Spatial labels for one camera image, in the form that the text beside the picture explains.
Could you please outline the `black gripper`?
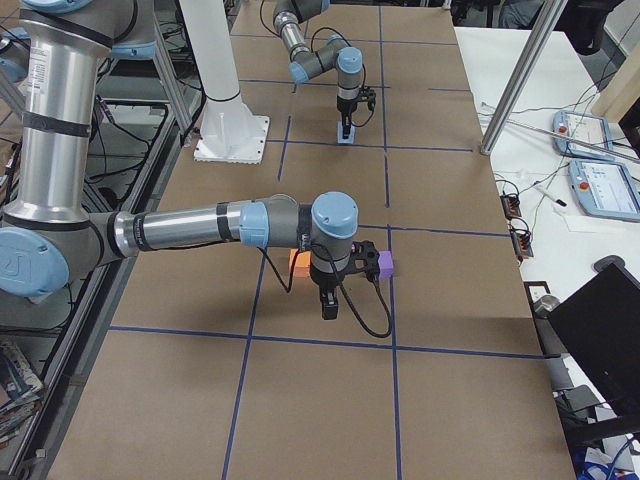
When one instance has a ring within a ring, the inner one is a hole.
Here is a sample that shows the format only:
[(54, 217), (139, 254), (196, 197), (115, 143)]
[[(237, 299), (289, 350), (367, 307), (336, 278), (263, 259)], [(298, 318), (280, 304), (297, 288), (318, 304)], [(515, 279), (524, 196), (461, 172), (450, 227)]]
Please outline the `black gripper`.
[(349, 256), (330, 261), (319, 254), (311, 254), (311, 279), (320, 287), (321, 316), (324, 320), (336, 320), (339, 302), (336, 287), (344, 280)]
[(341, 121), (339, 123), (340, 138), (353, 137), (351, 117), (357, 110), (359, 98), (359, 89), (339, 89), (337, 92), (337, 108), (341, 114)]

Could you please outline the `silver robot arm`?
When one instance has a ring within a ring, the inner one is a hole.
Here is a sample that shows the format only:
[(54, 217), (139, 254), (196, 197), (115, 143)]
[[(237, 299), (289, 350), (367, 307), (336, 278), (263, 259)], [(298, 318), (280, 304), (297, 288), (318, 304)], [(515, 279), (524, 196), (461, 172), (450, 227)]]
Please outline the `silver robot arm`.
[(81, 205), (98, 62), (120, 47), (155, 48), (149, 1), (27, 1), (30, 37), (17, 197), (3, 210), (1, 287), (47, 295), (70, 280), (142, 252), (242, 243), (311, 255), (322, 316), (347, 298), (358, 228), (355, 201), (327, 192), (309, 205), (286, 195), (170, 212), (93, 215)]
[(353, 122), (358, 105), (366, 103), (375, 110), (376, 94), (366, 85), (366, 68), (360, 49), (335, 31), (326, 44), (316, 49), (306, 43), (300, 24), (325, 12), (328, 1), (278, 1), (272, 14), (272, 25), (266, 30), (280, 38), (289, 55), (289, 72), (296, 85), (331, 70), (337, 72), (337, 109), (341, 119), (337, 125), (337, 142), (352, 144), (356, 130)]

